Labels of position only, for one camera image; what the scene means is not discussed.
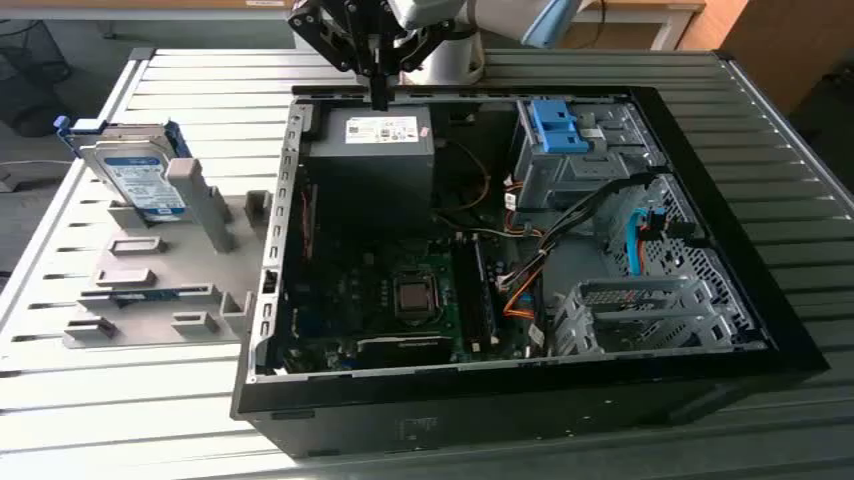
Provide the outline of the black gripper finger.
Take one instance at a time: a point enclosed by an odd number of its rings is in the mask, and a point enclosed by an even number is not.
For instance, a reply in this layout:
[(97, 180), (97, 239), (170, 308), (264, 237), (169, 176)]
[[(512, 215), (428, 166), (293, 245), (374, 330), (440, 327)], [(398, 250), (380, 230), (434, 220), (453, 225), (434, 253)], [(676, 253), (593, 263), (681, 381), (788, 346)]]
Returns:
[(400, 72), (412, 72), (438, 45), (456, 35), (454, 22), (438, 22), (421, 28), (400, 45), (394, 45), (390, 28), (378, 34), (377, 46), (377, 109), (386, 110), (393, 99), (388, 80)]
[(325, 2), (294, 1), (286, 18), (288, 25), (332, 67), (340, 72), (352, 71), (361, 78), (369, 92), (370, 107), (377, 110), (377, 75), (358, 75), (346, 66), (342, 48), (336, 46), (341, 29), (326, 12)]

